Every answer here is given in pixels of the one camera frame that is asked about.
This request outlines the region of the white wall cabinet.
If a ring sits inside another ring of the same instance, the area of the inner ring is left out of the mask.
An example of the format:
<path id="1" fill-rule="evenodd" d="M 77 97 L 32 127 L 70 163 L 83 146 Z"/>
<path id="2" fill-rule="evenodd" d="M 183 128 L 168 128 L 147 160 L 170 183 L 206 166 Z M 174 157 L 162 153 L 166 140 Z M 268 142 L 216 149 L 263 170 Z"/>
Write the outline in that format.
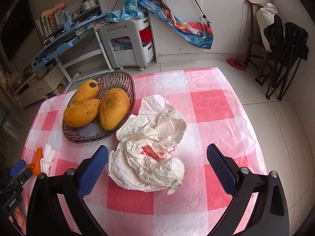
<path id="1" fill-rule="evenodd" d="M 272 0 L 250 0 L 266 4 Z M 155 56 L 158 63 L 227 59 L 245 56 L 250 37 L 250 9 L 245 0 L 166 0 L 172 12 L 184 22 L 210 21 L 214 33 L 211 49 L 189 44 L 155 15 L 150 14 Z"/>

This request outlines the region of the small white tissue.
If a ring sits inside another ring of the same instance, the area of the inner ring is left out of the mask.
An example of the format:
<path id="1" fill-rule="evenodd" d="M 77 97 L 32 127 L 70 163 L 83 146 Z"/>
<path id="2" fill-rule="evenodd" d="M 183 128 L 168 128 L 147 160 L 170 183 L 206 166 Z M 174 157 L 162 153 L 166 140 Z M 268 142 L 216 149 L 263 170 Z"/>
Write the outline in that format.
<path id="1" fill-rule="evenodd" d="M 50 167 L 53 164 L 55 157 L 57 156 L 57 151 L 52 147 L 51 143 L 45 145 L 43 156 L 40 159 L 40 170 L 49 176 Z"/>

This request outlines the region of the white plastic bag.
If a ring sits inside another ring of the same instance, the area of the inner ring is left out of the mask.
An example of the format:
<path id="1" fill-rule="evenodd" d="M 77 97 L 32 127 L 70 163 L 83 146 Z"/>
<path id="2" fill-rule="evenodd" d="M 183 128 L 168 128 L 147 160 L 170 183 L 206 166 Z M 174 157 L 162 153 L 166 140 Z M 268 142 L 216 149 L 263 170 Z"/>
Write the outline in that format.
<path id="1" fill-rule="evenodd" d="M 109 177 L 126 190 L 175 193 L 183 183 L 185 166 L 173 153 L 187 124 L 180 112 L 160 95 L 141 100 L 116 132 L 118 146 L 109 153 Z"/>

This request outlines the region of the yellow mango left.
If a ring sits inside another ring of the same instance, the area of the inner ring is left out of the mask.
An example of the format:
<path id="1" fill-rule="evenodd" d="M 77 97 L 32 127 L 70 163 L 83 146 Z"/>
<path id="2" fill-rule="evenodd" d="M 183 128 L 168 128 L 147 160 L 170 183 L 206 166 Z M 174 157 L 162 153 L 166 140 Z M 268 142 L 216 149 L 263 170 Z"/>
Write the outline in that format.
<path id="1" fill-rule="evenodd" d="M 86 80 L 75 92 L 72 103 L 95 98 L 99 93 L 99 83 L 94 79 Z"/>

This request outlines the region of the yellow mango middle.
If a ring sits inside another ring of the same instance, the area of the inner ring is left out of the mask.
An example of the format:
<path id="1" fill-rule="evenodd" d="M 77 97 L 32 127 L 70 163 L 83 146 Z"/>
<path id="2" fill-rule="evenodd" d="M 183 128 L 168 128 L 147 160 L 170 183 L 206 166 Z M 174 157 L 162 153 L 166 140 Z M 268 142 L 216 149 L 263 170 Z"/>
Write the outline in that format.
<path id="1" fill-rule="evenodd" d="M 90 99 L 69 105 L 64 111 L 64 122 L 69 127 L 83 127 L 90 124 L 99 113 L 99 99 Z"/>

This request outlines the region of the red round floor object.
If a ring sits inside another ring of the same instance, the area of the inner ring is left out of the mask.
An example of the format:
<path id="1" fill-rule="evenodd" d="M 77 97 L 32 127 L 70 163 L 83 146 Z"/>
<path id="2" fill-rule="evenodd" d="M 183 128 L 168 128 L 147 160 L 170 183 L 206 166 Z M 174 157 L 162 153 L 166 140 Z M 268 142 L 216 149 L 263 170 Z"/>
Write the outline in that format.
<path id="1" fill-rule="evenodd" d="M 233 58 L 227 59 L 226 62 L 233 68 L 235 69 L 239 69 L 239 70 L 245 70 L 246 69 L 246 65 L 240 61 L 240 60 L 236 60 Z"/>

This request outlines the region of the blue plastic bag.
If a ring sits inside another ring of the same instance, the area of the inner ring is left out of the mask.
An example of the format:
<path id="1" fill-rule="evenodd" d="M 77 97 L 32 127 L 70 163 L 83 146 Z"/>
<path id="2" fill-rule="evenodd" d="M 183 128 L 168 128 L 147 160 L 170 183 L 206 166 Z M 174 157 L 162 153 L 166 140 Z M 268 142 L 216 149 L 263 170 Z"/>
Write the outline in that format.
<path id="1" fill-rule="evenodd" d="M 122 9 L 114 12 L 105 12 L 105 21 L 120 23 L 126 20 L 140 20 L 147 16 L 147 10 L 142 7 L 138 0 L 126 0 Z"/>

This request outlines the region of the glass fruit basket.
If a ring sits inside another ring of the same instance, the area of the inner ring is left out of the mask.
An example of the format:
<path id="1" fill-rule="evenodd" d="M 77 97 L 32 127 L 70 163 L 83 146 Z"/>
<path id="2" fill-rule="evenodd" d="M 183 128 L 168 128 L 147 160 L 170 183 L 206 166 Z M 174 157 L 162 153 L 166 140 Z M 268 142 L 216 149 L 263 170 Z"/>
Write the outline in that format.
<path id="1" fill-rule="evenodd" d="M 65 138 L 72 143 L 88 143 L 111 136 L 130 117 L 135 99 L 133 78 L 123 71 L 85 81 L 64 111 Z"/>

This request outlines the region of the small orange peel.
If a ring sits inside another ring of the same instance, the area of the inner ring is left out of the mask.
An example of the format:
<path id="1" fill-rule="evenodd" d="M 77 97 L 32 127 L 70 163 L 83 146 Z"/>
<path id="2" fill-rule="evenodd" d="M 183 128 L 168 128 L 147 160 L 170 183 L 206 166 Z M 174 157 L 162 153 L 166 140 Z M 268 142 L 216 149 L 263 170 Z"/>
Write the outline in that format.
<path id="1" fill-rule="evenodd" d="M 42 159 L 42 155 L 43 155 L 43 149 L 42 148 L 37 148 L 35 162 L 26 165 L 26 168 L 31 169 L 32 174 L 34 176 L 38 176 L 41 173 L 40 160 Z"/>

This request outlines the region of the cream TV stand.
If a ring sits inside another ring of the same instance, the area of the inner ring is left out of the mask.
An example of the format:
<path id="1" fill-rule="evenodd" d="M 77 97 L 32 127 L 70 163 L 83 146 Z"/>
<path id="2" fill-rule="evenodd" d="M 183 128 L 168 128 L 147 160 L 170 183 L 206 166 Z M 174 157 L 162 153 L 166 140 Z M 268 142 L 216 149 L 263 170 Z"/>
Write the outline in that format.
<path id="1" fill-rule="evenodd" d="M 42 78 L 38 78 L 36 75 L 32 76 L 31 80 L 16 91 L 12 99 L 16 106 L 24 108 L 54 92 L 63 79 L 64 74 L 56 65 Z"/>

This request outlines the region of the pink checkered tablecloth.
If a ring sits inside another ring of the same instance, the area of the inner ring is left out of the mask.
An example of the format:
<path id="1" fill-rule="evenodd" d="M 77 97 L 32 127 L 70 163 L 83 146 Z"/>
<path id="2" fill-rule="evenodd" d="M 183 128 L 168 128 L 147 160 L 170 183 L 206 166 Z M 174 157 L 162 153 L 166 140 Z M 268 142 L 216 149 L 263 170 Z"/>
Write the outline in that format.
<path id="1" fill-rule="evenodd" d="M 207 146 L 214 143 L 240 167 L 266 173 L 250 120 L 217 68 L 136 76 L 134 85 L 134 114 L 142 98 L 157 94 L 187 123 L 171 151 L 185 166 L 183 184 L 172 195 L 125 190 L 103 171 L 85 203 L 108 235 L 207 235 L 231 201 L 207 160 Z"/>

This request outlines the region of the white pen holder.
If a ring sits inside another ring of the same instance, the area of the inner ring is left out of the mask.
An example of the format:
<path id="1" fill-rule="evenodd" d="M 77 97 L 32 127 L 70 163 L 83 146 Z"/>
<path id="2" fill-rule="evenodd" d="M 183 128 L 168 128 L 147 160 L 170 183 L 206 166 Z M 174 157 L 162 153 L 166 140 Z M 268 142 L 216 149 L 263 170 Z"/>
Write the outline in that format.
<path id="1" fill-rule="evenodd" d="M 81 10 L 85 12 L 97 5 L 97 0 L 82 0 Z"/>

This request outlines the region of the wooden chair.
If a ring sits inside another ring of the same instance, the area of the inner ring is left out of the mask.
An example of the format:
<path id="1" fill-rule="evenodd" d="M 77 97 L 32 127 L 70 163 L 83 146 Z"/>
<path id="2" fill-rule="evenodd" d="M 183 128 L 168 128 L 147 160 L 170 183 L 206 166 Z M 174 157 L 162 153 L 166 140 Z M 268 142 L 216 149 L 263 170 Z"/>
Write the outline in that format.
<path id="1" fill-rule="evenodd" d="M 265 7 L 265 5 L 252 2 L 250 0 L 245 0 L 245 2 L 249 5 L 249 13 L 250 13 L 250 37 L 248 38 L 248 49 L 247 49 L 247 54 L 245 58 L 245 65 L 249 66 L 249 64 L 251 63 L 254 66 L 254 68 L 257 69 L 258 74 L 255 78 L 255 81 L 259 83 L 260 79 L 263 76 L 265 67 L 267 65 L 268 51 L 265 50 L 262 41 L 257 41 L 254 39 L 254 7 L 261 9 Z M 253 47 L 256 47 L 259 51 L 261 51 L 263 55 L 259 56 L 256 54 L 252 54 Z M 258 66 L 257 63 L 253 59 L 260 59 L 261 60 L 260 66 Z"/>

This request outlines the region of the white sack on chair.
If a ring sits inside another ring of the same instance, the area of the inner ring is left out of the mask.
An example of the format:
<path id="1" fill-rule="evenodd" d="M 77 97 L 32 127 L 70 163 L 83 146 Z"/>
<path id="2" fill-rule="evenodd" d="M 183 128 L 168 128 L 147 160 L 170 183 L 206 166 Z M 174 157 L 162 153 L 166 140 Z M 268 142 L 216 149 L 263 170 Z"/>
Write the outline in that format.
<path id="1" fill-rule="evenodd" d="M 256 19 L 260 30 L 260 35 L 262 38 L 262 43 L 264 48 L 268 52 L 272 52 L 270 49 L 270 44 L 264 34 L 264 29 L 269 25 L 274 23 L 274 16 L 278 14 L 277 8 L 272 3 L 267 3 L 264 7 L 260 8 L 256 12 Z"/>

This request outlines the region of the yellow mango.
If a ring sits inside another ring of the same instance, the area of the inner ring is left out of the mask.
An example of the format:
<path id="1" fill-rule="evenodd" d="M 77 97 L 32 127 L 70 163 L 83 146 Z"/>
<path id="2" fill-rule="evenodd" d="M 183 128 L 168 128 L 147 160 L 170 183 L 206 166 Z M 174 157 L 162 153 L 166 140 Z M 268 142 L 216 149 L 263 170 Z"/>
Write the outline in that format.
<path id="1" fill-rule="evenodd" d="M 69 127 L 83 127 L 90 124 L 99 113 L 99 99 L 90 99 L 69 105 L 64 111 L 64 122 Z"/>
<path id="2" fill-rule="evenodd" d="M 100 100 L 99 119 L 105 131 L 114 130 L 128 113 L 130 100 L 120 88 L 112 88 Z"/>
<path id="3" fill-rule="evenodd" d="M 99 83 L 94 79 L 86 80 L 75 92 L 72 103 L 95 98 L 99 93 Z"/>

